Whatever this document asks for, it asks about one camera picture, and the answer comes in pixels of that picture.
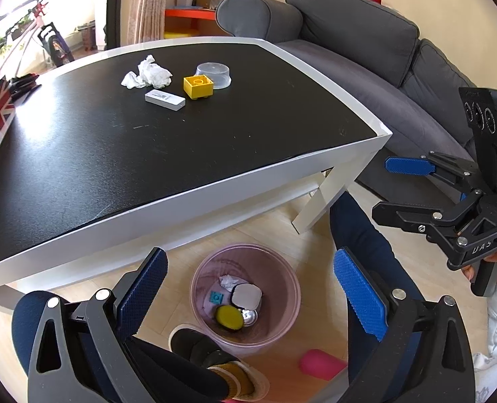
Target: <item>red shelf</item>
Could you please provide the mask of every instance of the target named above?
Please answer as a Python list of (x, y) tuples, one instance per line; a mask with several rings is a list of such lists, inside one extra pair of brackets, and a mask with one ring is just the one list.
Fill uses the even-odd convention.
[(179, 18), (210, 19), (215, 20), (214, 10), (202, 9), (166, 9), (165, 16), (177, 16)]

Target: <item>bicycle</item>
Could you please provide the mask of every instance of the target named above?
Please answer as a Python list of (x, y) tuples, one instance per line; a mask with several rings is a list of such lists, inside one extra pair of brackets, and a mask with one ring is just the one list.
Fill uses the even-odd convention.
[[(44, 0), (40, 0), (32, 9), (28, 10), (25, 16), (20, 18), (13, 26), (11, 26), (8, 30), (6, 30), (4, 41), (0, 44), (0, 49), (8, 44), (9, 36), (12, 37), (12, 40), (14, 42), (11, 46), (11, 50), (8, 52), (7, 56), (5, 56), (4, 60), (0, 64), (0, 74), (2, 72), (2, 69), (5, 67), (6, 63), (8, 62), (10, 56), (13, 54), (15, 50), (19, 48), (18, 46), (25, 41), (27, 35), (29, 35), (25, 43), (25, 46), (22, 49), (23, 52), (21, 54), (21, 58), (19, 59), (17, 69), (15, 70), (14, 73), (14, 77), (17, 76), (19, 68), (21, 67), (21, 61), (23, 55), (25, 54), (25, 51), (28, 45), (30, 44), (30, 41), (34, 38), (35, 33), (38, 31), (39, 33), (37, 34), (37, 37), (40, 40), (41, 47), (50, 56), (55, 66), (57, 67), (62, 66), (75, 60), (73, 58), (73, 55), (71, 54), (70, 48), (66, 44), (66, 41), (64, 41), (64, 38), (62, 38), (60, 32), (56, 29), (54, 24), (53, 23), (45, 24), (43, 22), (42, 16), (45, 15), (44, 9), (45, 6), (48, 4), (48, 1), (46, 1), (45, 3), (43, 1)], [(17, 38), (14, 38), (14, 36), (16, 36), (16, 32), (18, 33), (19, 24), (21, 24), (22, 21), (25, 20), (27, 17), (30, 18), (30, 14), (33, 14), (34, 19), (32, 19), (32, 21), (30, 22), (30, 24), (27, 26), (27, 28), (23, 33), (17, 35)]]

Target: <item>blue gripper pad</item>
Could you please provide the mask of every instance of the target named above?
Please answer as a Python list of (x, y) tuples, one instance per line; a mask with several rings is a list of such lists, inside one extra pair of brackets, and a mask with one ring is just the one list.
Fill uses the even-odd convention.
[(359, 317), (364, 331), (375, 335), (381, 342), (388, 328), (387, 309), (365, 275), (343, 248), (334, 255), (334, 275)]
[(158, 248), (120, 302), (116, 331), (122, 341), (138, 332), (157, 291), (163, 284), (168, 268), (166, 253)]
[(435, 172), (435, 165), (428, 160), (410, 157), (389, 157), (385, 161), (385, 168), (388, 172), (411, 176), (427, 176)]

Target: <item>camera lens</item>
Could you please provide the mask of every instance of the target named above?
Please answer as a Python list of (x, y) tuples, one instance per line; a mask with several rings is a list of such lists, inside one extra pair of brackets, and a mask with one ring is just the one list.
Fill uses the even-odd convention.
[(489, 130), (489, 133), (491, 135), (495, 134), (495, 117), (493, 116), (493, 112), (488, 108), (485, 109), (485, 114), (486, 114), (486, 124), (487, 124), (487, 129)]
[(484, 121), (483, 113), (482, 113), (482, 108), (478, 103), (473, 104), (474, 107), (474, 118), (476, 118), (476, 124), (478, 124), (478, 127), (480, 127), (480, 130), (483, 130), (483, 128), (486, 126), (486, 123)]
[(472, 107), (470, 106), (468, 101), (465, 103), (465, 114), (467, 115), (467, 120), (469, 120), (469, 122), (472, 122)]

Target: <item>pink bucket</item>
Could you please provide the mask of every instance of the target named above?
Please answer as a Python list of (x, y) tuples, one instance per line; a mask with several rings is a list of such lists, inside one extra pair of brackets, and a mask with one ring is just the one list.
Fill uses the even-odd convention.
[[(217, 324), (209, 302), (214, 290), (224, 295), (226, 303), (230, 293), (219, 283), (219, 276), (226, 274), (255, 284), (263, 293), (256, 323), (237, 332)], [(212, 253), (199, 265), (190, 284), (190, 303), (198, 324), (224, 350), (249, 356), (290, 330), (299, 314), (301, 287), (291, 266), (278, 253), (261, 245), (235, 244)]]

